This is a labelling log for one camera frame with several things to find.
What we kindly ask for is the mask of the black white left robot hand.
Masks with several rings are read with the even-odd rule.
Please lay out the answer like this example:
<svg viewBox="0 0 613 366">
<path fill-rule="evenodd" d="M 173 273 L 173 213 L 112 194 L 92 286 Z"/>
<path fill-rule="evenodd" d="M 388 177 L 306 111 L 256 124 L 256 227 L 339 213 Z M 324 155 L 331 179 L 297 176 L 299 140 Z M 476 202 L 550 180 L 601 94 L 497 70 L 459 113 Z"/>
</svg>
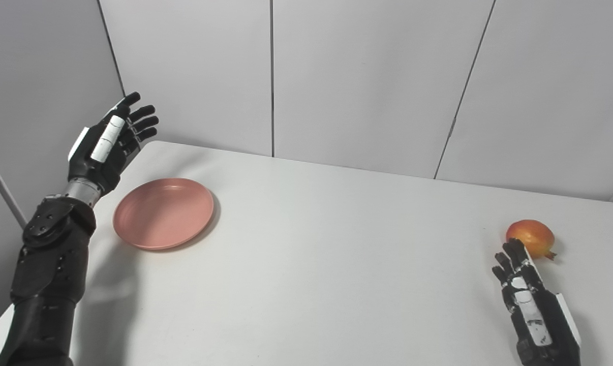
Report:
<svg viewBox="0 0 613 366">
<path fill-rule="evenodd" d="M 132 110 L 139 100 L 137 91 L 126 95 L 97 124 L 83 129 L 69 153 L 68 181 L 88 181 L 101 195 L 114 190 L 144 142 L 157 134 L 155 107 Z"/>
</svg>

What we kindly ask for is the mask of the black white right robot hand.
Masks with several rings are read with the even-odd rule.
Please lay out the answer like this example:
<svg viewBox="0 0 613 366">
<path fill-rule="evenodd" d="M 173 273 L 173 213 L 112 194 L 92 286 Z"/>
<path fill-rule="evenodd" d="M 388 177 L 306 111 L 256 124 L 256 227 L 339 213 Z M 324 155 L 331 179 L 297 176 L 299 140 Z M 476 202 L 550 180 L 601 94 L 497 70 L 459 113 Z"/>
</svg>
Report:
<svg viewBox="0 0 613 366">
<path fill-rule="evenodd" d="M 523 365 L 581 365 L 581 337 L 560 293 L 547 290 L 524 243 L 510 238 L 492 268 Z"/>
</svg>

